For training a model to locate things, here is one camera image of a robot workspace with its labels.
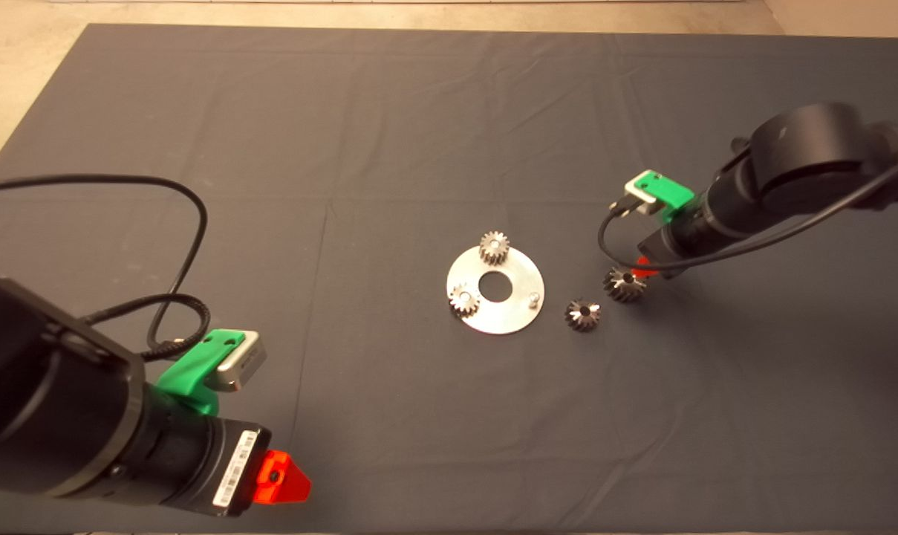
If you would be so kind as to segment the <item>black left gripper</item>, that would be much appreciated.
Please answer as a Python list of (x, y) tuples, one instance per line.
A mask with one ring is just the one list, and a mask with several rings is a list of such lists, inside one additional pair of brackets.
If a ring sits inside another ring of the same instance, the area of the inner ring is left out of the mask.
[(268, 450), (272, 433), (261, 424), (212, 420), (209, 456), (198, 472), (192, 510), (238, 517), (258, 505), (306, 502), (312, 482), (288, 453)]

